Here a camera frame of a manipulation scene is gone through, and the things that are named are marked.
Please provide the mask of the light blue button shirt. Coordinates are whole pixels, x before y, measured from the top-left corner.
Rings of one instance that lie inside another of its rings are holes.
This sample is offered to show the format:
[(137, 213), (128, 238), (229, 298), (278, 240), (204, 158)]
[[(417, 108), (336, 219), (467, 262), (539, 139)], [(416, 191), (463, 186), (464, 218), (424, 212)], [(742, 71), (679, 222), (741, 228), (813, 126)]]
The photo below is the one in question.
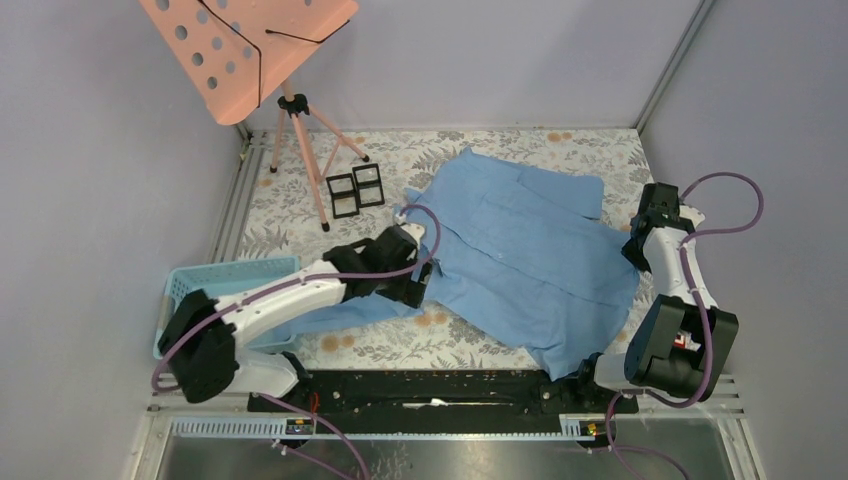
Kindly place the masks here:
[(597, 174), (464, 150), (385, 177), (390, 208), (413, 204), (436, 269), (424, 302), (380, 296), (304, 315), (263, 335), (313, 368), (539, 368), (554, 377), (622, 352), (647, 307), (602, 210)]

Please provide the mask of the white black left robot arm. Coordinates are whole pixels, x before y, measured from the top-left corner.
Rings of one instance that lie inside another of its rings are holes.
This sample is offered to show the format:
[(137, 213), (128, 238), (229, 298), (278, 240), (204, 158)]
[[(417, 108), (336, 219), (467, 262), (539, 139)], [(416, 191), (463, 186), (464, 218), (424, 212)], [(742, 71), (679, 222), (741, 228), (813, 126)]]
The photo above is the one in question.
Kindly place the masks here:
[(265, 332), (298, 317), (359, 298), (381, 295), (409, 307), (421, 303), (426, 285), (415, 272), (432, 268), (420, 251), (425, 226), (402, 222), (377, 238), (335, 247), (302, 270), (262, 286), (213, 297), (203, 289), (187, 294), (160, 335), (162, 356), (152, 384), (168, 371), (190, 404), (222, 393), (264, 393), (288, 411), (309, 401), (310, 385), (292, 359), (250, 349)]

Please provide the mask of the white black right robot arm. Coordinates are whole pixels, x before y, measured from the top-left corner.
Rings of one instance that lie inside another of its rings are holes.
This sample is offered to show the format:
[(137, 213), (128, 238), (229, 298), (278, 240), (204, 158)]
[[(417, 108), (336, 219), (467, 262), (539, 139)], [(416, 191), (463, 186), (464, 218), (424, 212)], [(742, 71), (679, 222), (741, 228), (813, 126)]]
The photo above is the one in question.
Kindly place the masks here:
[(625, 258), (650, 273), (656, 297), (623, 354), (598, 354), (594, 373), (573, 386), (575, 402), (597, 412), (613, 391), (663, 392), (670, 402), (707, 400), (739, 330), (703, 283), (694, 253), (696, 221), (675, 186), (644, 186)]

